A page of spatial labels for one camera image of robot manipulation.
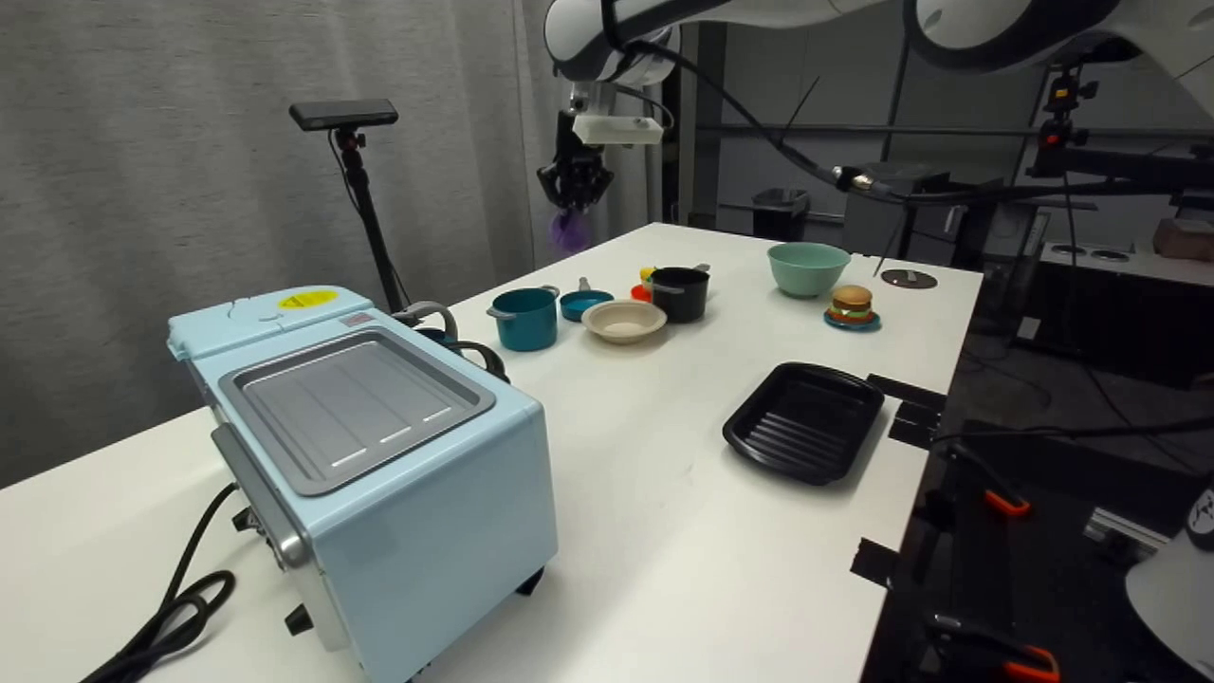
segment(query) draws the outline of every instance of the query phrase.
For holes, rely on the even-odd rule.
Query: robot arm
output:
[[[1214,115],[1214,0],[906,0],[901,22],[944,68],[1145,53]]]
[[[653,58],[625,61],[623,46],[675,46],[677,22],[813,28],[869,3],[880,0],[552,0],[546,53],[574,84],[653,89],[672,66]]]

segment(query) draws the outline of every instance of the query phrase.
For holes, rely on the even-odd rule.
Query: small bowl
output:
[[[614,295],[611,295],[611,292],[600,292],[600,290],[563,292],[563,295],[560,295],[560,318],[580,321],[585,313],[591,313],[591,307],[600,307],[600,305],[606,305],[606,300],[614,300]]]
[[[628,344],[628,342],[658,334],[666,326],[666,316],[653,305],[639,305],[639,300],[611,300],[611,305],[585,313],[580,321],[585,321],[585,329],[591,329],[601,342]]]
[[[794,300],[825,295],[848,256],[832,243],[782,243],[767,251],[773,286]]]

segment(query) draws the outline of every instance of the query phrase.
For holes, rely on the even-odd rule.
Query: teal bowl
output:
[[[820,300],[834,290],[848,256],[832,243],[782,243],[767,251],[773,286],[794,300]]]
[[[560,318],[580,321],[585,313],[600,307],[614,300],[611,292],[600,290],[577,290],[560,295]]]

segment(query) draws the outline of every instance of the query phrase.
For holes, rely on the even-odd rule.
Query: light blue toaster oven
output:
[[[345,290],[289,290],[171,318],[214,448],[313,629],[402,683],[533,590],[552,486],[543,406]]]

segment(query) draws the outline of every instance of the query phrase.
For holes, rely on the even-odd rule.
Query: black tray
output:
[[[848,474],[880,412],[880,391],[820,363],[782,363],[724,423],[724,439],[742,458],[825,486]]]

